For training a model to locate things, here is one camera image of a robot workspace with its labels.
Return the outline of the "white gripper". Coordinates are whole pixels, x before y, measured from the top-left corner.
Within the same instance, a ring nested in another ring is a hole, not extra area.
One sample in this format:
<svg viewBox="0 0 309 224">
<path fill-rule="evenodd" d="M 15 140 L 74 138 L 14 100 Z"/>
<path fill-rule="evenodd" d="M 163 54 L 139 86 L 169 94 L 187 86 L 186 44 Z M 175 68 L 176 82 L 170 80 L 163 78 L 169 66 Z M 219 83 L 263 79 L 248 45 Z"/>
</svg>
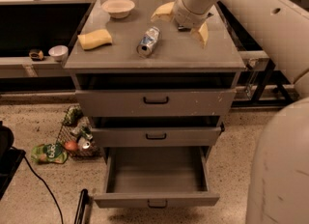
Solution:
<svg viewBox="0 0 309 224">
<path fill-rule="evenodd" d="M 212 6 L 212 0 L 177 0 L 175 4 L 169 2 L 154 11 L 151 22 L 157 20 L 170 22 L 174 14 L 176 22 L 184 28 L 191 29 L 191 37 L 205 47 L 209 39 L 208 25 L 205 20 Z"/>
</svg>

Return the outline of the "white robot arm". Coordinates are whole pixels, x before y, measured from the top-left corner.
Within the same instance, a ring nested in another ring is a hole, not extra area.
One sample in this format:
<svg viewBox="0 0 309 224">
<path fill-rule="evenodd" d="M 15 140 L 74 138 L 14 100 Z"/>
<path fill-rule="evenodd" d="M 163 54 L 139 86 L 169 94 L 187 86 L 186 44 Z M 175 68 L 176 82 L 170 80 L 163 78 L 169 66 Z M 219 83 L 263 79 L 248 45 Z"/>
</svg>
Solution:
<svg viewBox="0 0 309 224">
<path fill-rule="evenodd" d="M 309 224 L 309 19 L 289 0 L 177 0 L 152 20 L 176 20 L 200 39 L 206 15 L 222 2 L 295 86 L 300 100 L 265 126 L 255 150 L 246 224 Z"/>
</svg>

